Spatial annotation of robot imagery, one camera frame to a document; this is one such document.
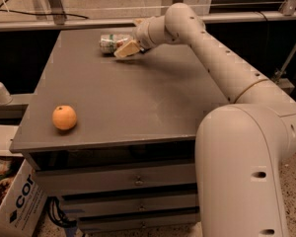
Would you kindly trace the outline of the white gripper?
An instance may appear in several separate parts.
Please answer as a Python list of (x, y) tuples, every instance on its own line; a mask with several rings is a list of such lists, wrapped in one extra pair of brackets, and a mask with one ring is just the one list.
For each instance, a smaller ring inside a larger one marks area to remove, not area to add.
[(134, 39), (128, 40), (120, 46), (115, 52), (114, 56), (117, 58), (125, 58), (140, 51), (140, 46), (145, 49), (151, 49), (156, 46), (150, 38), (149, 26), (152, 18), (139, 18), (133, 21), (135, 28), (132, 31)]

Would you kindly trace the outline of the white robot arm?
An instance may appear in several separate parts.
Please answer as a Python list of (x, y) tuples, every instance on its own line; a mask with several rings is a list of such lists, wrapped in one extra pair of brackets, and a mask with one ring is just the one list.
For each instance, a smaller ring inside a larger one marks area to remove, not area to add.
[(279, 166), (296, 152), (296, 102), (209, 34), (184, 3), (136, 21), (114, 54), (163, 43), (188, 45), (228, 100), (202, 120), (195, 139), (202, 237), (290, 237)]

